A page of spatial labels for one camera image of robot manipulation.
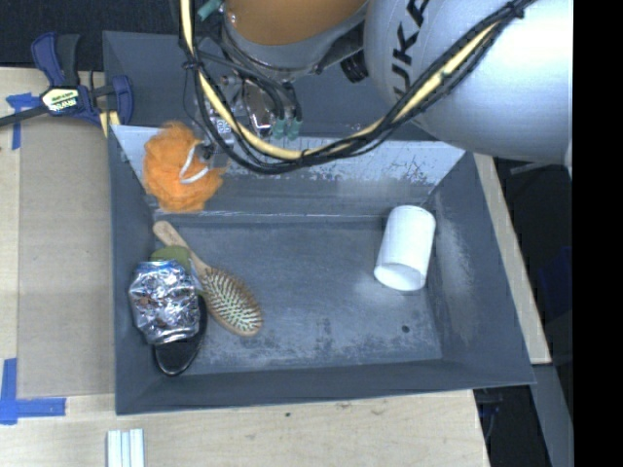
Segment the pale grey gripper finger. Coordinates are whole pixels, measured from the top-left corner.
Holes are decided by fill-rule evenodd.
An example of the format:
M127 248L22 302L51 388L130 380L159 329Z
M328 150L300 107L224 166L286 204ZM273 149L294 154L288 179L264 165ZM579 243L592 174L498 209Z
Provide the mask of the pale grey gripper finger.
M234 134L230 125L219 116L209 116L211 124L217 130L229 150L234 149ZM210 169L225 167L230 162L229 153L213 138L205 120L202 120L203 142L200 148L200 160Z

